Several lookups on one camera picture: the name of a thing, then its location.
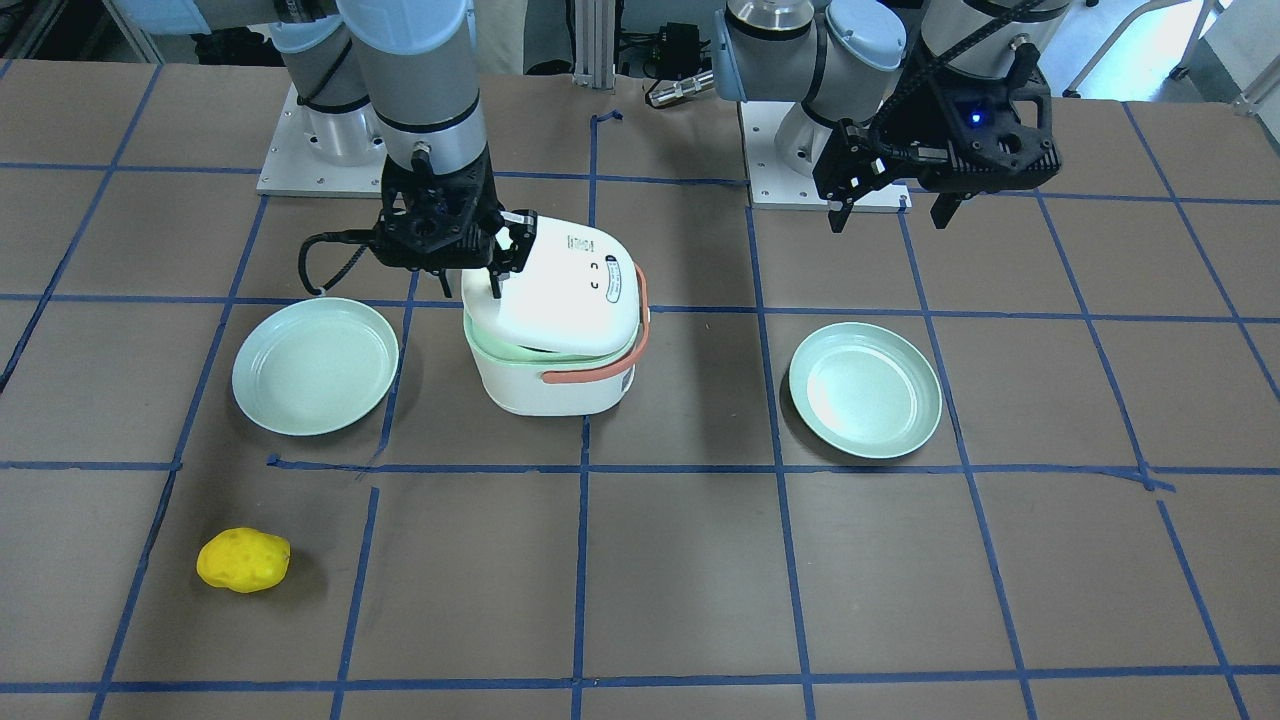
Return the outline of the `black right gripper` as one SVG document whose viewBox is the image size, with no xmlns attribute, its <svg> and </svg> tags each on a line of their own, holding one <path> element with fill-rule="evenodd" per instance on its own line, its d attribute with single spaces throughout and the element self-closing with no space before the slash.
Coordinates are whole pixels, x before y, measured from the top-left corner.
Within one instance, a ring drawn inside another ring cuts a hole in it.
<svg viewBox="0 0 1280 720">
<path fill-rule="evenodd" d="M 500 300 L 506 274 L 529 260 L 538 214 L 506 211 L 488 158 L 445 174 L 435 173 L 428 158 L 412 165 L 384 161 L 372 252 L 388 266 L 410 270 L 486 269 L 492 297 Z"/>
</svg>

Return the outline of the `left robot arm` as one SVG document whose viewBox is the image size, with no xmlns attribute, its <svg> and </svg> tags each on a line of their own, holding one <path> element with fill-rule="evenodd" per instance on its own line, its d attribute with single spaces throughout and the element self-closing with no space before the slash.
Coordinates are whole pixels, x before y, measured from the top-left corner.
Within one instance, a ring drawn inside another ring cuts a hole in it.
<svg viewBox="0 0 1280 720">
<path fill-rule="evenodd" d="M 902 178 L 943 229 L 980 193 L 1034 190 L 1062 167 L 1041 54 L 1065 1 L 929 1 L 918 32 L 879 1 L 727 1 L 712 69 L 722 99 L 787 102 L 780 150 L 844 231 Z"/>
</svg>

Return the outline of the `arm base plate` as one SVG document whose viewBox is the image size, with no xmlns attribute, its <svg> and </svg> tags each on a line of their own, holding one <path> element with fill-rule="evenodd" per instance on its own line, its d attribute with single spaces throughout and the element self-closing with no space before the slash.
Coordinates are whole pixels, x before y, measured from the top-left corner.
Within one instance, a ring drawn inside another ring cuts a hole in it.
<svg viewBox="0 0 1280 720">
<path fill-rule="evenodd" d="M 410 133 L 381 122 L 370 104 L 323 113 L 298 104 L 288 88 L 256 190 L 265 196 L 375 199 L 387 156 L 407 163 L 425 151 L 438 174 L 462 170 L 486 147 L 483 105 L 457 126 Z"/>
<path fill-rule="evenodd" d="M 751 205 L 765 210 L 824 211 L 828 201 L 813 170 L 831 129 L 797 102 L 739 105 Z"/>
</svg>

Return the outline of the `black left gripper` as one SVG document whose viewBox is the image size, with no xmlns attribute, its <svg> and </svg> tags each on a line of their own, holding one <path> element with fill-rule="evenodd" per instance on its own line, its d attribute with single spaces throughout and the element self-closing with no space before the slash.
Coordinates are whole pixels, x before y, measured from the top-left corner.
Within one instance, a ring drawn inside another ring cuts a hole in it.
<svg viewBox="0 0 1280 720">
<path fill-rule="evenodd" d="M 1025 41 L 995 78 L 940 67 L 904 99 L 881 108 L 879 143 L 870 127 L 842 119 L 812 172 L 828 200 L 828 224 L 842 233 L 856 200 L 900 178 L 934 192 L 931 220 L 946 229 L 965 193 L 1033 190 L 1061 170 L 1053 138 L 1052 94 Z"/>
</svg>

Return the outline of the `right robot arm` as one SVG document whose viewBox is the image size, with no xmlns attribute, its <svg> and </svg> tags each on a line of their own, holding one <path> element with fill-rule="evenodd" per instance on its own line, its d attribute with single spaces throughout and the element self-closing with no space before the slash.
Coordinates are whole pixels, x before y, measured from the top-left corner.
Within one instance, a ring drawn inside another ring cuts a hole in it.
<svg viewBox="0 0 1280 720">
<path fill-rule="evenodd" d="M 355 247 L 385 266 L 435 275 L 485 272 L 493 297 L 524 270 L 538 234 L 534 211 L 497 197 L 474 56 L 471 1 L 124 1 L 151 35 L 210 35 L 268 24 L 312 118 L 357 124 L 385 152 L 381 206 L 370 229 L 314 234 L 300 247 L 307 293 L 310 250 Z"/>
</svg>

